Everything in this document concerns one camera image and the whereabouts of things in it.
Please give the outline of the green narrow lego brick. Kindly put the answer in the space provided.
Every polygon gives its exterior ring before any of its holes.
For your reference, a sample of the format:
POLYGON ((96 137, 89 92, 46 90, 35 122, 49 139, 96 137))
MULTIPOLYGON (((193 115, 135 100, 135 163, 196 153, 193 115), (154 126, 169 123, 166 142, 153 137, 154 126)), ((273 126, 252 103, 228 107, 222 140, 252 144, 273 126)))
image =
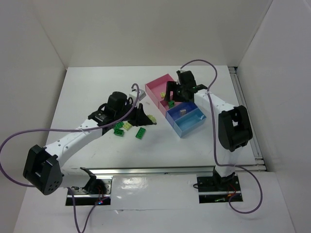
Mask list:
POLYGON ((138 132, 137 132, 137 134, 136 134, 136 136, 135 136, 135 138, 141 140, 144 137, 145 133, 146 133, 146 129, 143 128, 143 127, 140 127, 138 132))

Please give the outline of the green lego from stack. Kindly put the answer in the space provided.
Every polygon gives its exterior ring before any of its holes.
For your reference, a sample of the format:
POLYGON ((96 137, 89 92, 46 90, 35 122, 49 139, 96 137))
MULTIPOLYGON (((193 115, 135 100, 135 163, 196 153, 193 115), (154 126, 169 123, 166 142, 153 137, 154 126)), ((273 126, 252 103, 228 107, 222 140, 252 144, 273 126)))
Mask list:
POLYGON ((168 107, 169 108, 172 108, 174 106, 175 106, 175 102, 173 100, 168 102, 168 107))

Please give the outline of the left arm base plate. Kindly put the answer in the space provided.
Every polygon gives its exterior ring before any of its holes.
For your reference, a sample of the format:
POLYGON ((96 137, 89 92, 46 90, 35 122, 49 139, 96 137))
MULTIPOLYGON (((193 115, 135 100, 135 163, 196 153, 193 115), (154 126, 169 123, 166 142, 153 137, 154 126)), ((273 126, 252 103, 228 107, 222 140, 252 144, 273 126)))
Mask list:
POLYGON ((70 188, 76 206, 111 205, 112 176, 99 176, 91 191, 80 187, 70 188))

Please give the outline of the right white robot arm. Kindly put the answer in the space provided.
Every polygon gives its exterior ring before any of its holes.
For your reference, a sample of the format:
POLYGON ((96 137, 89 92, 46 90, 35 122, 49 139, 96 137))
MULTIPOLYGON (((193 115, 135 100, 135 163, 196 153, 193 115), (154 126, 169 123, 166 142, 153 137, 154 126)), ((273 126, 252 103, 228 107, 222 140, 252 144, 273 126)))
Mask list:
POLYGON ((164 99, 193 102, 201 111, 211 114, 216 163, 212 184, 221 189, 233 181, 241 150, 253 137, 247 109, 243 105, 229 104, 211 93, 209 87, 197 84, 191 71, 179 70, 177 75, 177 81, 167 82, 164 99))

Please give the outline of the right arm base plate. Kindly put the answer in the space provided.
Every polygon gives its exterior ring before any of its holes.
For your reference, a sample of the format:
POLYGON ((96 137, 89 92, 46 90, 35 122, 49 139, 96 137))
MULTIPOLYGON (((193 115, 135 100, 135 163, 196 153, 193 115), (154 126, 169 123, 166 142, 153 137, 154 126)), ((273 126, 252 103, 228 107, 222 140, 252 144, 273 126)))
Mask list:
POLYGON ((242 202, 242 192, 238 176, 234 176, 227 184, 216 186, 211 176, 197 177, 197 183, 192 185, 198 190, 199 203, 242 202))

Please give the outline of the green long lego brick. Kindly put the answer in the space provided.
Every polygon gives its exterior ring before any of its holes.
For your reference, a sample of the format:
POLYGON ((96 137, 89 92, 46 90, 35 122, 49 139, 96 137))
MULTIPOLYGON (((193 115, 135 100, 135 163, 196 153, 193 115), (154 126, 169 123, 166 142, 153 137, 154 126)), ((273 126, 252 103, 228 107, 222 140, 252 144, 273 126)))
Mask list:
POLYGON ((114 126, 114 130, 121 129, 123 127, 123 125, 124 125, 123 121, 116 123, 115 126, 114 126))

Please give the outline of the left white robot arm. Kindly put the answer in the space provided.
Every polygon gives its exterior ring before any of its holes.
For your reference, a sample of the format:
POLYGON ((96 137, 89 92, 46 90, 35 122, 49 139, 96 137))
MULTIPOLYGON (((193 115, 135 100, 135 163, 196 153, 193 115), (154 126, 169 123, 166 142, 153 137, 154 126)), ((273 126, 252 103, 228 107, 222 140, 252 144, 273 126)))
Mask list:
POLYGON ((114 129, 119 122, 128 121, 132 126, 153 125, 140 103, 145 96, 141 89, 133 89, 129 95, 113 92, 74 132, 44 147, 31 147, 23 177, 43 195, 50 195, 60 187, 81 188, 87 193, 104 188, 104 183, 89 169, 65 170, 63 166, 84 146, 114 129))

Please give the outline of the green yellow blue lego stack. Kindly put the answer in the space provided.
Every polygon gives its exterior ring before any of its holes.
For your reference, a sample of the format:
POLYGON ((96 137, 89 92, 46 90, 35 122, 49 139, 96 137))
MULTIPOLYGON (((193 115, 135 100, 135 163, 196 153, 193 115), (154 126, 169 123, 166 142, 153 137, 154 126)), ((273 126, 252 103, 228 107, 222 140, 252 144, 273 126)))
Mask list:
POLYGON ((153 115, 148 115, 148 118, 152 121, 154 125, 157 124, 156 118, 153 115))

